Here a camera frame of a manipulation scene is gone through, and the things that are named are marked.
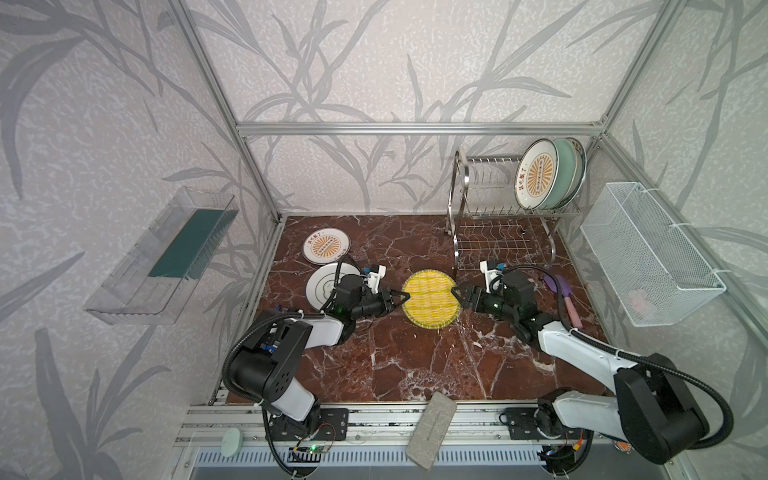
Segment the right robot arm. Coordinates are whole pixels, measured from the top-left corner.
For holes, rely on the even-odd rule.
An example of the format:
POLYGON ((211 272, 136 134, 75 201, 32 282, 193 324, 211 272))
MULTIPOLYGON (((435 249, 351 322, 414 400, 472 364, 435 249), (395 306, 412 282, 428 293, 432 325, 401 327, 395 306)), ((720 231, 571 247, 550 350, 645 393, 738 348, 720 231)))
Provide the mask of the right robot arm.
POLYGON ((570 289, 551 271, 530 265, 480 265, 484 282, 452 287, 462 308, 506 321, 523 343, 597 380, 607 395, 558 389, 537 401, 538 433, 559 439, 581 433, 584 451, 595 435, 628 444, 662 465, 686 450, 724 443, 735 427, 728 401, 661 354, 643 356, 583 331, 573 316, 570 289))

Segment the light green flower plate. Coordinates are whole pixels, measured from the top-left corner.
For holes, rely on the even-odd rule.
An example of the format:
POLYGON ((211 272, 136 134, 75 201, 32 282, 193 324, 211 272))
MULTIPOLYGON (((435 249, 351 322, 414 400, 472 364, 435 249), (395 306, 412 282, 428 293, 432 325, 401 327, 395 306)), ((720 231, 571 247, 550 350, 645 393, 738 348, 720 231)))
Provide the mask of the light green flower plate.
POLYGON ((542 204, 544 209, 554 209, 568 194, 577 167, 577 152, 572 142, 566 138, 553 141, 558 160, 557 175, 554 185, 542 204))

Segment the yellow green woven plate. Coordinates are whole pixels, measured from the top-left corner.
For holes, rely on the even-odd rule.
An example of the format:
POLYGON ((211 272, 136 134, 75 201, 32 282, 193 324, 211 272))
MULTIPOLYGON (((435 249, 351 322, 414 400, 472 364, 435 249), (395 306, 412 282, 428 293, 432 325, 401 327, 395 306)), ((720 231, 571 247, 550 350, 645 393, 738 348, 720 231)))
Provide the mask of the yellow green woven plate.
POLYGON ((403 304, 408 319, 418 327, 442 329, 452 324, 462 307, 452 293, 455 281, 438 270, 421 270, 404 283, 403 291, 410 298, 403 304))

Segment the dark green rimmed white plate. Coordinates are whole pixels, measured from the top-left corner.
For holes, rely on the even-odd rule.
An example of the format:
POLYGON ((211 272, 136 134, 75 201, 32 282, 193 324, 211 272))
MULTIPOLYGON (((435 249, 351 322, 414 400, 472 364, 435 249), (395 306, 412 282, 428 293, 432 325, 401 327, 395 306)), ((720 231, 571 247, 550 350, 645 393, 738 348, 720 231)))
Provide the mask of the dark green rimmed white plate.
POLYGON ((573 198, 577 195, 579 189, 581 188, 585 175, 586 175, 586 166, 587 166, 587 158, 586 158, 586 151, 582 143, 576 139, 575 137, 566 137, 566 140, 568 140, 575 152, 576 160, 575 160, 575 172, 573 179, 571 181, 571 185, 569 187, 569 190, 567 192, 567 196, 565 197, 566 203, 570 203, 573 198))

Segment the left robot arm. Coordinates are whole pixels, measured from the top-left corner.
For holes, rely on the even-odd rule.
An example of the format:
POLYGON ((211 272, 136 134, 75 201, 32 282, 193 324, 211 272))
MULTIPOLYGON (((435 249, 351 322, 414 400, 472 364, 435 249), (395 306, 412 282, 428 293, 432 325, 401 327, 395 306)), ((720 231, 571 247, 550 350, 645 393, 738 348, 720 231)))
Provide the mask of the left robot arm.
POLYGON ((265 439, 279 468, 292 479, 306 479, 314 467, 291 466, 279 453, 273 429, 298 444, 327 425, 319 398, 296 378, 305 351, 346 342, 357 322, 385 317, 403 306, 411 295, 383 286, 383 265, 362 269, 346 254, 335 264, 328 298, 317 313, 299 310, 262 311, 229 350, 221 372, 226 389, 258 406, 265 439))

